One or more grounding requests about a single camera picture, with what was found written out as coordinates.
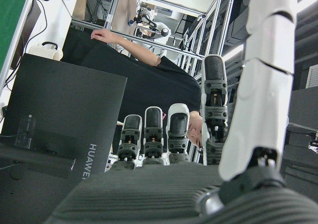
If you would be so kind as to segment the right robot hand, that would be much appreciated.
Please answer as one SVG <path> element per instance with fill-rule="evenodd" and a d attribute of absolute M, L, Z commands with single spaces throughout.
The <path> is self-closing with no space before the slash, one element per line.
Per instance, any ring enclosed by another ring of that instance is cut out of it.
<path fill-rule="evenodd" d="M 279 169 L 292 92 L 297 0 L 250 0 L 245 66 L 219 166 L 181 162 L 82 181 L 49 224 L 315 224 L 318 206 Z"/>

